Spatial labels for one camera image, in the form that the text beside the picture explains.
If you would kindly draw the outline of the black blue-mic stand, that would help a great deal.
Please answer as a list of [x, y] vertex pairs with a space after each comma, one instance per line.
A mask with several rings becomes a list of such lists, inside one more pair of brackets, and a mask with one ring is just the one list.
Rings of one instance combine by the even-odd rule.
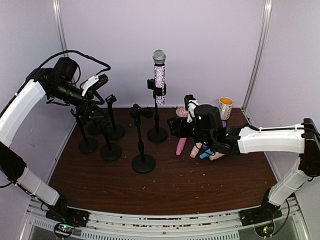
[[124, 137], [126, 130], [122, 125], [116, 124], [115, 122], [113, 104], [117, 101], [117, 98], [114, 94], [111, 94], [107, 98], [105, 98], [105, 101], [107, 104], [109, 119], [111, 121], [111, 126], [107, 128], [109, 138], [111, 140], [121, 139], [122, 137]]

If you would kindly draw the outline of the pale pink small microphone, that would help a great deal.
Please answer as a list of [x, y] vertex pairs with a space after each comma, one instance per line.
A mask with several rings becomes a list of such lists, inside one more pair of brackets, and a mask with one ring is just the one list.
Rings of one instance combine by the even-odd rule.
[[198, 143], [196, 143], [194, 146], [193, 146], [193, 148], [192, 148], [192, 150], [191, 150], [191, 152], [190, 152], [190, 157], [191, 158], [195, 158], [197, 155], [198, 155], [198, 153], [199, 153], [199, 151], [201, 150], [201, 148], [202, 148], [202, 143], [201, 142], [198, 142]]

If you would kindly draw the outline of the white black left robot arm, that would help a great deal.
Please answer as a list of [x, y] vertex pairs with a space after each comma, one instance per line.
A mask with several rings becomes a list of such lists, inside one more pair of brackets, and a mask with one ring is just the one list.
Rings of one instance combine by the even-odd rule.
[[82, 124], [94, 119], [95, 111], [102, 111], [100, 106], [104, 100], [97, 90], [107, 82], [105, 72], [111, 66], [88, 55], [85, 58], [104, 68], [87, 79], [81, 88], [71, 82], [79, 65], [69, 57], [61, 57], [54, 67], [45, 68], [41, 64], [34, 69], [0, 113], [0, 170], [11, 183], [53, 207], [53, 215], [61, 222], [72, 218], [71, 209], [64, 205], [66, 200], [33, 173], [25, 161], [11, 150], [11, 145], [28, 115], [43, 98], [47, 98], [48, 104], [59, 99], [63, 106], [74, 106], [75, 117]]

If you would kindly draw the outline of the beige pink microphone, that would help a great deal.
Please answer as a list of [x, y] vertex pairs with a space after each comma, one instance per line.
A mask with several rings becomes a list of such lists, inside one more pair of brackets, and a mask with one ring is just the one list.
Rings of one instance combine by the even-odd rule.
[[217, 160], [217, 159], [223, 157], [224, 155], [225, 155], [225, 154], [223, 154], [223, 153], [216, 152], [214, 155], [210, 155], [210, 156], [209, 156], [209, 159], [210, 159], [211, 161]]

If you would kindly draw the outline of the black pink-mic stand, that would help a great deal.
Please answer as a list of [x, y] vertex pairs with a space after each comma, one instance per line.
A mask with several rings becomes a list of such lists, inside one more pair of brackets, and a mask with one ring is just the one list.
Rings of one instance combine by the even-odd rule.
[[141, 107], [137, 103], [130, 108], [130, 117], [134, 120], [134, 125], [138, 135], [138, 150], [139, 154], [132, 160], [132, 168], [138, 174], [148, 174], [155, 169], [156, 161], [149, 155], [145, 154], [145, 145], [142, 140], [141, 133], [141, 117], [150, 119], [153, 116], [153, 111], [149, 107]]

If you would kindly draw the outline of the black small-mic stand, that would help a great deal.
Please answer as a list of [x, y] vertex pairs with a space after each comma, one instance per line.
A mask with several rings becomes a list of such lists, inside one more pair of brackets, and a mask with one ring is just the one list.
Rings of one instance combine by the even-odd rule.
[[101, 120], [99, 122], [99, 127], [105, 139], [105, 145], [100, 150], [101, 158], [107, 162], [112, 162], [119, 159], [122, 155], [122, 148], [119, 144], [110, 142], [107, 122]]

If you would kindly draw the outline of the purple microphone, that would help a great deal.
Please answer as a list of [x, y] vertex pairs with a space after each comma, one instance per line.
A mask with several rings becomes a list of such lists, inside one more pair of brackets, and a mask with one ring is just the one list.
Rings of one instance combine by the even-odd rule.
[[[227, 126], [227, 123], [224, 120], [222, 121], [222, 126], [224, 128]], [[211, 151], [211, 149], [208, 146], [204, 144], [202, 145], [201, 148], [204, 150], [205, 153], [209, 154], [210, 156], [213, 156], [215, 154], [213, 151]]]

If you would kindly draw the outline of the blue-head microphone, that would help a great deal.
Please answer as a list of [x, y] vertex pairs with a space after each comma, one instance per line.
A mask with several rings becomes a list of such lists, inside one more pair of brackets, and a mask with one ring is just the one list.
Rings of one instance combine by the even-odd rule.
[[209, 157], [212, 156], [212, 155], [213, 155], [213, 153], [212, 153], [211, 151], [209, 151], [209, 152], [205, 151], [204, 153], [202, 153], [202, 154], [199, 156], [199, 158], [202, 160], [202, 159], [204, 159], [204, 158], [209, 158]]

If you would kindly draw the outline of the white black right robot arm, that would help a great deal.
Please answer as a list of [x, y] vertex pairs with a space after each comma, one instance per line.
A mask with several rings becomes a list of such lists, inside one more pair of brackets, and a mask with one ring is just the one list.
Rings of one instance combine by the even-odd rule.
[[297, 153], [298, 159], [281, 181], [266, 191], [256, 210], [259, 220], [268, 220], [276, 208], [305, 182], [320, 175], [320, 133], [311, 118], [302, 123], [280, 127], [224, 127], [220, 110], [210, 104], [198, 104], [193, 95], [185, 96], [188, 117], [167, 120], [170, 133], [178, 138], [193, 138], [214, 154], [240, 155], [255, 152]]

